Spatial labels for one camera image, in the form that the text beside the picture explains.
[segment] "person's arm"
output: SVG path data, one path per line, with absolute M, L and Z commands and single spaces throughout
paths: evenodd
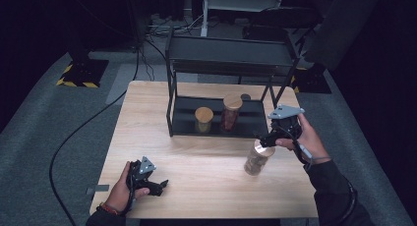
M 314 198 L 321 225 L 374 225 L 353 186 L 333 161 L 314 164 L 307 174 L 316 189 Z
M 121 212 L 129 201 L 129 189 L 126 185 L 129 168 L 130 162 L 127 162 L 119 181 L 114 185 L 107 201 L 97 207 L 97 211 L 89 217 L 86 223 L 87 226 L 126 225 L 126 216 L 122 215 Z M 149 189 L 147 188 L 136 190 L 135 199 L 139 199 L 147 194 L 149 194 Z
M 315 201 L 321 225 L 374 225 L 366 208 L 358 202 L 356 191 L 328 156 L 320 137 L 303 114 L 298 115 L 302 135 L 298 142 L 313 155 L 305 166 L 316 189 Z M 292 140 L 279 139 L 277 145 L 294 149 Z

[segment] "amber jar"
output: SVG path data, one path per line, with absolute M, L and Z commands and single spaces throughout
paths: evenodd
M 231 132 L 236 126 L 239 109 L 242 107 L 243 101 L 240 95 L 228 94 L 223 98 L 223 104 L 220 128 L 225 132 Z
M 208 107 L 200 107 L 195 112 L 196 132 L 208 133 L 211 129 L 211 120 L 213 117 L 212 110 Z
M 259 140 L 256 140 L 254 146 L 248 154 L 248 159 L 245 163 L 246 173 L 256 176 L 261 173 L 268 162 L 270 156 L 275 153 L 275 147 L 262 147 Z

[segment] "white shelf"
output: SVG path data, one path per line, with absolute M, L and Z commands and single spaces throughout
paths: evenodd
M 227 11 L 260 12 L 276 6 L 276 0 L 208 0 L 209 9 Z
M 281 0 L 205 0 L 201 36 L 208 35 L 209 9 L 242 12 L 260 12 L 267 8 L 278 8 Z

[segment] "finger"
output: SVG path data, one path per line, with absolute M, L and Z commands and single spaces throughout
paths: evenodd
M 130 161 L 126 162 L 125 168 L 123 169 L 122 175 L 120 176 L 121 180 L 126 180 L 129 174 Z
M 278 139 L 275 141 L 276 145 L 280 145 L 283 147 L 288 148 L 289 150 L 294 149 L 294 143 L 292 143 L 292 140 L 288 140 L 288 139 Z
M 146 195 L 149 194 L 149 192 L 150 192 L 150 190 L 148 188 L 138 189 L 138 190 L 135 191 L 135 198 L 138 199 L 138 198 L 141 198 L 143 196 L 146 196 Z
M 298 114 L 298 120 L 300 121 L 300 125 L 301 125 L 302 130 L 311 126 L 310 122 L 307 120 L 306 116 L 303 113 Z

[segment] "glass jar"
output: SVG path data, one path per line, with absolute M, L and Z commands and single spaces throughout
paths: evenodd
M 257 176 L 264 169 L 270 156 L 275 153 L 275 147 L 262 147 L 259 140 L 255 140 L 254 146 L 248 154 L 245 163 L 245 171 L 249 175 Z
M 220 128 L 222 131 L 231 132 L 236 126 L 239 109 L 242 107 L 243 101 L 240 95 L 228 94 L 223 98 L 223 104 Z
M 208 133 L 211 129 L 211 120 L 213 117 L 212 110 L 208 107 L 200 107 L 195 112 L 196 116 L 196 132 Z

